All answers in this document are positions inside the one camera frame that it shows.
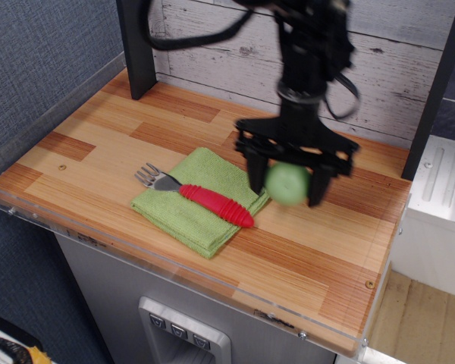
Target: wooden countertop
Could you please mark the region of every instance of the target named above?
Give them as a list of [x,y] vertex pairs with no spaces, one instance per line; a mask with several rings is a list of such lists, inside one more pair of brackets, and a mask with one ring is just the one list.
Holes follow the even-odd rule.
[[204,146],[245,169],[234,122],[264,116],[162,83],[133,101],[124,71],[2,174],[0,200],[350,356],[410,190],[406,150],[351,136],[353,176],[334,179],[320,206],[269,202],[210,260],[130,208],[145,161],[169,171]]

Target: green towel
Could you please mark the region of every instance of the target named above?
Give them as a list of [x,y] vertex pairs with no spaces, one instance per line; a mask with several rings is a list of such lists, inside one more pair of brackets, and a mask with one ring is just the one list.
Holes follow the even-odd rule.
[[[182,184],[196,184],[237,201],[251,215],[268,200],[265,191],[258,196],[249,188],[244,171],[207,148],[194,150],[168,173]],[[176,192],[147,189],[132,200],[131,207],[208,259],[240,229]]]

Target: black metal post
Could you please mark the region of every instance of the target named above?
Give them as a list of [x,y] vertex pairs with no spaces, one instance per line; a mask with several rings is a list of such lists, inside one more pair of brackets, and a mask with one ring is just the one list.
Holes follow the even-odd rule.
[[445,45],[443,54],[441,55],[440,64],[435,75],[433,84],[431,85],[430,94],[426,100],[426,105],[423,110],[421,120],[416,130],[415,138],[409,150],[408,159],[404,166],[402,178],[413,180],[418,169],[419,161],[422,158],[425,150],[426,142],[433,127],[433,121],[440,108],[441,100],[443,99],[448,81],[455,66],[455,18],[453,19],[450,33],[448,34],[447,44]]
[[132,99],[138,100],[157,82],[152,47],[142,37],[140,16],[144,0],[116,0],[120,19],[121,38],[127,61]]

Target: ribbed rubber grip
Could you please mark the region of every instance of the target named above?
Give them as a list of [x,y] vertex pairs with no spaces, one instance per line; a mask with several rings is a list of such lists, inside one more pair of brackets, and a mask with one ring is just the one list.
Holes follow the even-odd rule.
[[229,199],[220,193],[193,184],[183,184],[179,189],[179,193],[186,199],[197,202],[214,212],[231,224],[242,228],[251,228],[255,224],[248,210],[233,199]]

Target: fork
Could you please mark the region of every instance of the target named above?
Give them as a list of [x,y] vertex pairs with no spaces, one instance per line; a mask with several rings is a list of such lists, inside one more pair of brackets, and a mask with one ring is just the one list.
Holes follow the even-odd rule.
[[146,163],[148,168],[141,167],[142,171],[136,171],[135,178],[143,186],[161,191],[176,191],[186,199],[194,201],[225,221],[241,226],[242,228],[251,228],[254,220],[248,210],[238,202],[221,195],[212,190],[194,184],[182,184],[170,174],[160,171],[150,163]]

